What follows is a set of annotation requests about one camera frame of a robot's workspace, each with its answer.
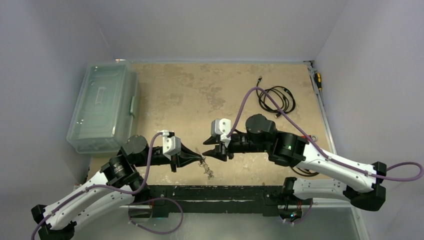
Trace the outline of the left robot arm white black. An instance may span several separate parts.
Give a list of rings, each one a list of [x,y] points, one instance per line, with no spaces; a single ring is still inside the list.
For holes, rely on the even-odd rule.
[[[181,142],[173,131],[156,133],[151,141],[133,135],[121,146],[92,178],[64,198],[50,204],[38,204],[31,209],[36,228],[31,239],[70,240],[76,227],[83,226],[109,210],[124,205],[150,207],[167,197],[154,197],[147,184],[151,166],[169,165],[172,172],[202,156]]]

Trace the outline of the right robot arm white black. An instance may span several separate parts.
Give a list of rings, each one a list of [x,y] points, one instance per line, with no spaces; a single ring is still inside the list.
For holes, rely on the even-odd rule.
[[[386,174],[384,163],[359,163],[344,157],[335,160],[335,154],[316,147],[308,138],[279,131],[275,122],[262,114],[250,116],[245,130],[231,131],[231,121],[227,118],[213,120],[211,136],[203,144],[214,148],[203,155],[226,162],[234,154],[266,153],[268,160],[278,166],[299,167],[328,177],[315,180],[287,177],[278,196],[288,204],[313,198],[337,199],[376,212],[385,203],[386,189],[375,176]]]

